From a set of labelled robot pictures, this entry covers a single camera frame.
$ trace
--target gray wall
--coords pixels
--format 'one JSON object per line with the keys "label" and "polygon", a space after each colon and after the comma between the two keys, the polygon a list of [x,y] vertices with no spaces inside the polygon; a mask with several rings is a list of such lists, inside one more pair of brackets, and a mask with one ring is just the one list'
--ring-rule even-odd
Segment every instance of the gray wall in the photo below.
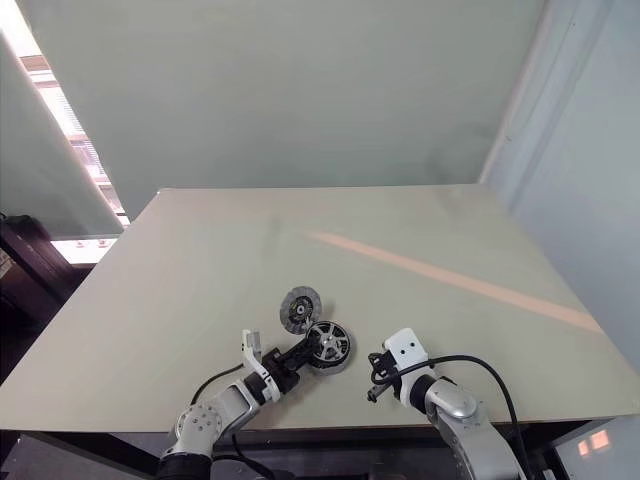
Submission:
{"label": "gray wall", "polygon": [[163,187],[473,183],[542,0],[19,0],[135,218]]}
{"label": "gray wall", "polygon": [[[605,432],[609,444],[598,449],[593,448],[592,435]],[[638,439],[640,438],[640,415],[618,417],[609,422],[590,422],[583,428],[569,434],[574,438],[562,441],[557,447],[562,464],[572,480],[602,480],[638,478],[640,456]],[[589,450],[580,455],[578,445],[583,443]]]}
{"label": "gray wall", "polygon": [[54,238],[122,232],[1,34],[0,210],[37,218]]}
{"label": "gray wall", "polygon": [[[492,172],[498,193],[510,168]],[[640,372],[639,2],[613,2],[536,169],[506,201]]]}

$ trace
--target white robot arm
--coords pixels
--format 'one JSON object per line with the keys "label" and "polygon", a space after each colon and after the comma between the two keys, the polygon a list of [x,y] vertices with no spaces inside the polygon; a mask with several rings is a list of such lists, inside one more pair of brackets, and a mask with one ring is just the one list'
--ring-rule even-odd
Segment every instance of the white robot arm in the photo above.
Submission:
{"label": "white robot arm", "polygon": [[425,414],[453,450],[461,478],[526,479],[513,451],[489,422],[482,402],[450,379],[439,377],[430,366],[421,366],[428,356],[412,329],[395,333],[383,347],[384,353],[369,355],[374,382],[367,395],[370,401],[376,402],[393,387],[402,405]]}
{"label": "white robot arm", "polygon": [[[157,479],[208,480],[212,462],[228,458],[212,456],[216,442],[242,428],[263,405],[279,401],[293,389],[300,380],[297,371],[302,366],[308,364],[320,375],[345,368],[351,339],[338,324],[320,320],[321,312],[320,297],[313,289],[298,287],[287,294],[280,320],[287,331],[303,334],[304,338],[283,353],[275,348],[262,357],[260,335],[243,330],[243,364],[252,373],[204,400],[196,393],[192,404],[178,418],[178,441],[160,459]],[[258,473],[264,469],[265,476],[269,474],[257,462],[246,457],[242,461]]]}

